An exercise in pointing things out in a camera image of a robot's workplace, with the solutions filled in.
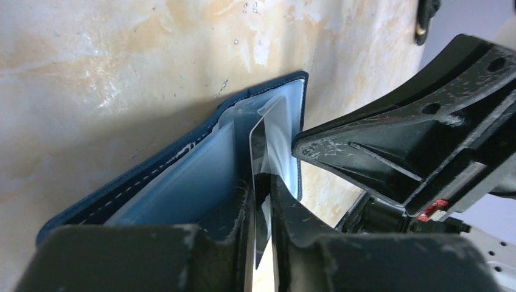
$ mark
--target screw hole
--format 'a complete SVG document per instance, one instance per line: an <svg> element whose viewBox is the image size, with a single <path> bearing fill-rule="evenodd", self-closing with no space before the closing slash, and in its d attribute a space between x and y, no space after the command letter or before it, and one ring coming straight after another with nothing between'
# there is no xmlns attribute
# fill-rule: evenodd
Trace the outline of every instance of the screw hole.
<svg viewBox="0 0 516 292"><path fill-rule="evenodd" d="M487 67L487 70L489 72L495 72L495 71L498 71L501 68L503 68L504 65L505 65L505 59L504 58L496 58L493 61L491 61L491 63Z"/></svg>
<svg viewBox="0 0 516 292"><path fill-rule="evenodd" d="M425 106L421 110L421 113L424 113L424 114L436 114L437 111L439 111L440 108L441 108L440 104L438 104L438 103L431 103L431 104Z"/></svg>

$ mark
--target wallet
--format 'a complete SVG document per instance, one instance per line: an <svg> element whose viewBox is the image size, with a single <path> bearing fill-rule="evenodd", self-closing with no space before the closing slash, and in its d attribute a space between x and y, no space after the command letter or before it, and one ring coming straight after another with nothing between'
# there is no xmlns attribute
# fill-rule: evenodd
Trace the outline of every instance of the wallet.
<svg viewBox="0 0 516 292"><path fill-rule="evenodd" d="M69 224L198 223L255 171L279 175L300 201L301 169L291 143L303 128L307 82L308 73L300 71L230 97L203 124L50 219L37 245ZM265 125L267 163L250 172L250 135L259 123Z"/></svg>

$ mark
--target red component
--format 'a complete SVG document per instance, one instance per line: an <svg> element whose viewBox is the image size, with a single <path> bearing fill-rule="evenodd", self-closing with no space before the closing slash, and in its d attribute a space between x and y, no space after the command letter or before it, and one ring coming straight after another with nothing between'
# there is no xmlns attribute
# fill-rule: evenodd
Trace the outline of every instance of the red component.
<svg viewBox="0 0 516 292"><path fill-rule="evenodd" d="M428 209L426 209L419 217L417 218L419 221L428 222L430 220L430 217L437 211L437 210L444 210L446 209L446 206L448 206L448 200L437 200L435 203L433 203Z"/></svg>

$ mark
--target beige wall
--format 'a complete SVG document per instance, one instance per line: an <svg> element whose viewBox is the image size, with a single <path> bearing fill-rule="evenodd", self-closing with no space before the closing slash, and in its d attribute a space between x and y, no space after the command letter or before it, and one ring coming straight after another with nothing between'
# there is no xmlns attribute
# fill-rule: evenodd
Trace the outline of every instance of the beige wall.
<svg viewBox="0 0 516 292"><path fill-rule="evenodd" d="M0 0L0 288L46 220L233 92L309 71L312 127L392 90L419 64L416 2ZM303 179L329 223L354 199L332 175Z"/></svg>

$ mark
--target white stitching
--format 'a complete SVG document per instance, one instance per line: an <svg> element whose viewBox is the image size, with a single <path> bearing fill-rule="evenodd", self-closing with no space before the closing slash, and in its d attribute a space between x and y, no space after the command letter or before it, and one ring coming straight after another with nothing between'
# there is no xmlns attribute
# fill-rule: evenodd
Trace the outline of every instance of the white stitching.
<svg viewBox="0 0 516 292"><path fill-rule="evenodd" d="M241 99L236 100L236 101L235 101L235 103L237 103L237 102L239 102L239 101L241 101L241 100L244 100L244 99L250 98L250 97L258 96L259 94L262 94L262 93L264 93L264 92L266 92L266 91L268 91L268 90L270 90L270 89L272 89L272 88L279 88L280 86L283 86L283 85L285 85L285 84L287 84L287 83L290 83L290 82L292 82L292 81L295 81L295 80L302 80L302 79L303 79L303 78L296 77L296 78L293 78L293 79L287 80L287 81L285 81L285 82L283 82L283 83L280 83L280 84L278 84L278 85L274 85L274 86L267 87L267 88L265 88L265 89L263 89L263 90L261 90L261 91L259 91L259 92L255 93L255 94L253 94L252 96L249 96L249 97L248 97L248 96L246 95L245 97L242 97ZM208 128L213 128L213 126L214 126L217 122L218 122L218 121L213 122L211 125L209 125L209 126L208 126ZM197 138L197 140L195 141L195 144L194 144L194 145L193 145L189 150L193 149L193 148L194 148L194 147L199 143L199 141L202 141L206 136L208 136L208 133L205 133L205 134L201 135L201 137ZM173 159L174 159L174 158L171 158L171 159L170 159L170 160L168 160L165 164L171 163ZM165 164L160 165L160 166L159 166L159 168L163 168L163 167L165 166ZM158 172L158 169L154 169L154 170L151 172L151 174L154 174L154 173L156 173L156 172ZM119 193L119 194L115 197L115 199L119 198L121 195L122 195L122 193ZM109 204L111 204L111 201L107 202L104 206L107 206L107 205L109 205ZM96 214L98 211L100 211L101 209L102 209L102 207L98 208L95 212L91 213L89 216L91 217L91 216L95 215L95 214Z"/></svg>

